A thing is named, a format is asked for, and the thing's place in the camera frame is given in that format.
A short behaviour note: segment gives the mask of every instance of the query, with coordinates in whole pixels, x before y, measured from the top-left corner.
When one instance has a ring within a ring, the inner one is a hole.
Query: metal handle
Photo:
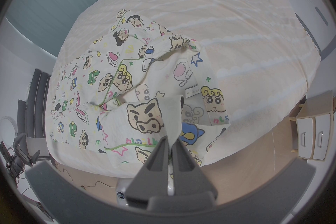
[[[321,145],[320,145],[320,148],[322,147],[322,138],[323,138],[323,131],[322,131],[322,134],[321,134]]]

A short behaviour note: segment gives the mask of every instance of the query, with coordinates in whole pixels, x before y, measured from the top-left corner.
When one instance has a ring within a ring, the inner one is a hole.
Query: bed sheet
[[[161,23],[174,34],[192,36],[207,50],[231,121],[205,155],[214,163],[269,132],[307,92],[320,55],[288,0],[99,0],[76,20],[50,78],[45,113],[50,154],[62,164],[114,176],[105,154],[54,143],[52,99],[58,69],[111,32],[126,8]]]

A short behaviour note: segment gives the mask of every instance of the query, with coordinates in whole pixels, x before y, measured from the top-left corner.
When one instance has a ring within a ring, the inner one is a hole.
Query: floor
[[[201,169],[218,190],[217,204],[223,204],[270,180],[297,156],[291,150],[292,130],[288,117],[285,117],[245,149]],[[117,202],[117,178],[87,173],[59,163],[56,167],[61,176],[78,187],[83,186],[91,195],[114,204]]]

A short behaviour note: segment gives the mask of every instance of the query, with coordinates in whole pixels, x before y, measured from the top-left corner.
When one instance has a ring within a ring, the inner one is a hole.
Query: bedside cabinet
[[[302,108],[295,117],[298,156],[324,160],[334,130],[333,93],[309,98],[299,106]]]

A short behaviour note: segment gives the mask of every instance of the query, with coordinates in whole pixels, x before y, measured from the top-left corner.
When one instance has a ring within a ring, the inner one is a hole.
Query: white cabinet door
[[[298,155],[303,158],[310,158],[313,151],[313,119],[300,118],[297,121],[298,134]]]
[[[329,141],[330,114],[316,117],[316,137],[314,159],[324,159]]]

